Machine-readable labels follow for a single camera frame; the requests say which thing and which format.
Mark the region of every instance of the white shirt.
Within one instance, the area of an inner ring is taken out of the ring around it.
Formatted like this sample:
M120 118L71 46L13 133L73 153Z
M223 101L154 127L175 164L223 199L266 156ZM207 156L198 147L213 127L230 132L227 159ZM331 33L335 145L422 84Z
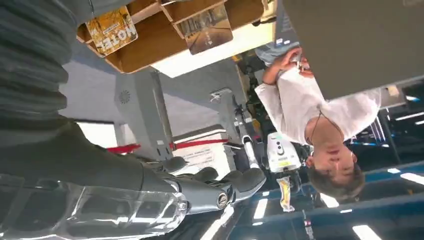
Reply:
M373 123L381 106L380 89L325 101L315 78L301 76L297 68L284 72L276 85L261 84L255 91L277 131L304 145L306 125L320 110L347 140Z

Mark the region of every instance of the fluorescent light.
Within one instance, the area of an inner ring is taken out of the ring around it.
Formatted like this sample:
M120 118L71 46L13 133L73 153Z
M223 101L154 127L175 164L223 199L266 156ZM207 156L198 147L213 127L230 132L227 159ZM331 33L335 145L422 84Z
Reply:
M234 208L231 205L228 205L224 213L221 215L221 218L215 220L212 225L207 229L207 231L203 234L200 240L211 240L214 235L218 232L220 227L228 222L230 217L234 214Z
M424 176L420 176L417 175L415 173L404 173L400 175L401 178L412 181L412 182L416 182L417 184L421 184L424 185Z
M411 118L419 117L419 116L422 116L422 115L424 115L424 111L419 112L419 113L415 113L415 114L411 114L411 115L406 115L406 116L398 117L398 118L396 118L396 121L405 120L405 119L411 119Z
M251 169L258 169L258 168L259 168L259 165L258 165L257 163L252 163L252 164L250 165L250 168L251 168Z
M419 102L420 99L418 97L414 97L414 96L406 96L406 100L411 101L411 102Z
M351 213L352 211L353 211L352 209L346 209L346 210L341 210L340 213L347 214L347 213Z
M368 225L352 227L360 240L382 240Z
M389 169L387 169L387 172L389 172L391 174L398 174L401 171L399 169L397 169L397 168L389 168Z
M377 123L378 123L378 126L380 127L381 136L383 137L384 141L386 141L386 137L384 136L384 131L383 131L383 128L382 128L382 124L380 123L380 118L378 118L378 117L377 117Z
M261 219L265 215L267 209L268 198L261 199L257 202L256 210L254 211L253 219Z
M337 208L339 206L339 202L331 196L325 195L324 193L320 193L321 199L324 201L325 205L329 208Z

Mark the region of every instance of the red rope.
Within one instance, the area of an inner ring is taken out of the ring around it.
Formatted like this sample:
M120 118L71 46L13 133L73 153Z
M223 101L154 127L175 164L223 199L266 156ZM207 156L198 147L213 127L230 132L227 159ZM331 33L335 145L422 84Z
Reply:
M182 143L171 143L169 146L173 150L185 149L194 146L206 145L206 144L219 144L219 143L228 143L228 139L214 139L214 140L200 140L200 141L191 141L191 142L182 142Z
M170 143L169 146L172 150L185 149L194 146L207 145L207 144L220 144L228 143L228 139L213 139L213 140L200 140L200 141L191 141L191 142L182 142L182 143ZM107 150L114 154L128 154L132 151L141 147L139 144L129 144L125 146L110 147Z
M125 146L110 147L107 150L114 154L128 154L141 147L140 144L129 144Z

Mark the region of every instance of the hand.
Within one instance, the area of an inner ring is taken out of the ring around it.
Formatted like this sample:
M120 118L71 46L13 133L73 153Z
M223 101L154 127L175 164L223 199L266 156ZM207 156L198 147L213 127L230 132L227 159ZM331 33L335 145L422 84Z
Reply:
M299 74L304 76L305 78L314 78L314 74L311 71L311 67L309 66L309 62L306 57L302 56L300 58L300 71Z
M274 60L272 67L278 68L283 71L288 71L296 67L296 62L292 59L302 54L302 48L296 47L288 51L285 55L279 56Z
M288 71L297 66L297 63L293 61L298 55L302 54L302 48L296 47L287 52L286 55L280 56L275 59L272 67L278 68L283 71ZM306 78L313 78L314 74L310 70L309 62L306 57L302 56L300 58L300 75Z

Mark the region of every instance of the book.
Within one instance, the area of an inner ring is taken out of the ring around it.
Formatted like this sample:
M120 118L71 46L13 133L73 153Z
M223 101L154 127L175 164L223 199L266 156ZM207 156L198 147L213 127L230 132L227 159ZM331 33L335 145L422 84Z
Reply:
M182 21L178 27L192 55L233 40L224 4Z
M102 58L139 37L126 6L107 12L85 24Z

